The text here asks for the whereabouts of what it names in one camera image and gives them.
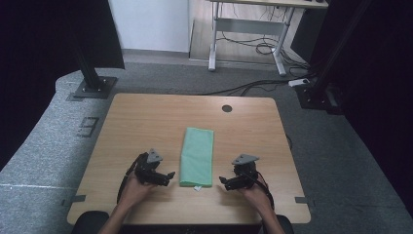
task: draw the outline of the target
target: desk leg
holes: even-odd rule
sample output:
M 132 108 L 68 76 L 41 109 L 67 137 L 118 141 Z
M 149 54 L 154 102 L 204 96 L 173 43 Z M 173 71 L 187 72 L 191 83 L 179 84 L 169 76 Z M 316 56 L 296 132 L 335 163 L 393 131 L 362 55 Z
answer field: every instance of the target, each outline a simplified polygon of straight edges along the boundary
M 276 48 L 273 48 L 273 50 L 272 50 L 273 51 L 273 57 L 274 57 L 274 60 L 276 61 L 277 69 L 279 70 L 280 76 L 285 76 L 286 75 L 285 69 L 284 69 L 283 64 L 282 64 L 282 58 L 280 56 L 280 52 L 282 50 L 282 44 L 285 40 L 286 32 L 288 31 L 289 25 L 291 23 L 291 19 L 292 19 L 292 15 L 294 14 L 294 10 L 295 10 L 295 8 L 293 8 L 293 7 L 288 8 L 288 12 L 287 12 L 288 16 L 287 16 L 287 19 L 284 22 L 284 26 L 282 28 L 282 34 L 280 35 L 280 38 L 279 38 L 279 44 Z
M 215 71 L 215 61 L 216 61 L 216 24 L 218 21 L 218 9 L 219 9 L 219 2 L 212 2 L 212 6 L 214 6 L 214 13 L 213 13 L 213 23 L 212 23 L 212 44 L 209 48 L 209 71 Z

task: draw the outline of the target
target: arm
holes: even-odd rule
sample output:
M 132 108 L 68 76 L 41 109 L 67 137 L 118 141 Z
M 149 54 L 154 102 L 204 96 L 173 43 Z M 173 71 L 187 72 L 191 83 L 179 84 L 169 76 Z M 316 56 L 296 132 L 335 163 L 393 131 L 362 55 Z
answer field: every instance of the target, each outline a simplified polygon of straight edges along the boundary
M 156 187 L 154 184 L 141 184 L 132 172 L 128 177 L 127 185 L 122 192 L 118 205 L 100 229 L 99 234 L 118 233 L 131 208 L 142 202 L 154 187 Z
M 261 175 L 258 176 L 258 180 L 265 184 Z M 242 193 L 250 205 L 258 211 L 264 221 L 268 234 L 284 234 L 276 213 L 271 208 L 270 200 L 257 184 L 254 184 L 248 189 L 238 189 L 238 191 Z

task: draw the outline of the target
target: pole base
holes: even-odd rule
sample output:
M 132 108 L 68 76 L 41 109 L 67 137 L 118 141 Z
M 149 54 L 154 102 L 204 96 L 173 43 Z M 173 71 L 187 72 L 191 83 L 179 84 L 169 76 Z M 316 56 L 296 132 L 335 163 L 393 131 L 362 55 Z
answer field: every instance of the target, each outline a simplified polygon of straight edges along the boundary
M 303 109 L 326 110 L 329 114 L 342 115 L 343 111 L 340 108 L 338 101 L 339 90 L 336 88 L 327 88 L 322 98 L 312 97 L 313 88 L 309 86 L 296 86 L 298 100 Z
M 97 89 L 89 88 L 86 82 L 82 81 L 73 97 L 107 99 L 117 80 L 116 77 L 99 76 L 99 87 Z

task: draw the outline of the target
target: human hand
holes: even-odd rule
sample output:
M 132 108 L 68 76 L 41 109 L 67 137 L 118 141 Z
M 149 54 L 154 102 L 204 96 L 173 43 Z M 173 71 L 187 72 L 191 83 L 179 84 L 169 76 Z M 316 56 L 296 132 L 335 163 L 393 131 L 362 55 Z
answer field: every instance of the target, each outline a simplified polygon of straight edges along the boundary
M 261 174 L 258 175 L 258 181 L 268 186 Z M 262 214 L 272 210 L 270 199 L 258 184 L 254 183 L 250 188 L 240 188 L 237 190 L 244 195 L 249 204 L 259 213 Z
M 132 171 L 128 176 L 127 184 L 122 191 L 119 205 L 125 206 L 127 209 L 130 209 L 134 205 L 142 202 L 148 196 L 152 188 L 156 186 L 156 184 L 151 183 L 142 184 L 137 179 L 134 171 Z

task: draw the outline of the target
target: gray mat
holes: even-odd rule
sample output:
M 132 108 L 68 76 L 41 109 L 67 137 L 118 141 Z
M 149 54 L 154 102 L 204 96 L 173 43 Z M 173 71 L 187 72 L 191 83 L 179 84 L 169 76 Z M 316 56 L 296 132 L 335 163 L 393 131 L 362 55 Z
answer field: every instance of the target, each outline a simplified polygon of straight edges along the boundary
M 82 75 L 56 82 L 56 94 L 30 136 L 0 174 L 0 233 L 69 233 L 76 193 L 113 96 L 117 93 L 195 95 L 234 88 L 274 71 L 127 63 L 98 69 L 119 78 L 109 99 L 67 101 Z M 312 221 L 296 233 L 412 233 L 413 220 L 345 117 L 304 110 L 287 86 L 252 89 L 249 97 L 274 98 L 309 201 Z M 81 128 L 85 118 L 96 126 Z

